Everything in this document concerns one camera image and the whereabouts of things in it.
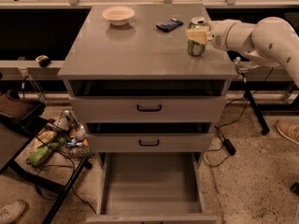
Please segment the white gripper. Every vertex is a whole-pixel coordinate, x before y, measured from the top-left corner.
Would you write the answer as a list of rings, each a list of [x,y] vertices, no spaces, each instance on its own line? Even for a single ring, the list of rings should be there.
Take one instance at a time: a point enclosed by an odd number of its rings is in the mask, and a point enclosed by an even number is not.
[[[240,21],[237,20],[209,21],[207,23],[209,31],[193,28],[187,29],[185,34],[188,39],[196,43],[205,45],[209,39],[215,49],[236,51],[240,45],[236,36],[239,23]]]

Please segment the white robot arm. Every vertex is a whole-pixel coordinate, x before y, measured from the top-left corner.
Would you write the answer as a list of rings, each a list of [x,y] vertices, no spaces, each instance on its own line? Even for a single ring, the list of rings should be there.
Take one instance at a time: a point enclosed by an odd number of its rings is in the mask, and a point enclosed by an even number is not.
[[[215,49],[234,51],[263,67],[281,65],[299,87],[299,37],[290,24],[278,17],[258,23],[238,20],[209,21],[207,27],[190,28],[188,39]]]

